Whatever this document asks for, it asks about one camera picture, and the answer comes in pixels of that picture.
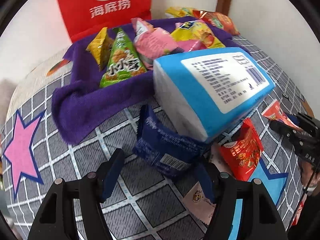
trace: gray checkered tablecloth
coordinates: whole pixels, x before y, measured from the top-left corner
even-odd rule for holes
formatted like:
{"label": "gray checkered tablecloth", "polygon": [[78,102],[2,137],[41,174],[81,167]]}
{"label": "gray checkered tablecloth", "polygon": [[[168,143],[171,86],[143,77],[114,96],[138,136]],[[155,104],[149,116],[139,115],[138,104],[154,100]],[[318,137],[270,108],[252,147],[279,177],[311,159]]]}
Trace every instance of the gray checkered tablecloth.
{"label": "gray checkered tablecloth", "polygon": [[[241,36],[235,36],[234,40],[249,49],[253,58],[276,84],[274,91],[248,116],[260,135],[265,148],[262,158],[270,173],[289,173],[278,204],[278,211],[287,228],[302,191],[297,157],[287,138],[273,132],[269,128],[269,121],[260,113],[274,99],[280,101],[285,111],[305,113],[300,102],[300,99],[304,98],[286,73],[262,50]],[[196,183],[195,178],[187,173],[183,179],[173,182],[132,154],[139,109],[145,102],[115,114],[92,131],[79,145],[68,145],[60,137],[52,119],[51,100],[53,90],[69,82],[70,73],[67,73],[46,85],[20,107],[25,123],[46,109],[32,145],[44,185],[22,178],[17,198],[14,200],[11,167],[2,158],[7,206],[21,236],[24,239],[28,237],[36,212],[56,178],[62,177],[66,181],[80,179],[108,160],[116,147],[121,147],[125,151],[125,165],[112,196],[101,205],[113,239],[201,239],[207,230],[206,225],[193,217],[181,203],[182,198]],[[148,103],[164,125],[174,130],[157,102],[151,98]],[[3,150],[12,138],[14,120],[15,115],[7,121],[1,133]],[[241,120],[216,140],[221,144],[232,140],[240,126]],[[75,213],[80,239],[86,239],[78,200],[75,200]]]}

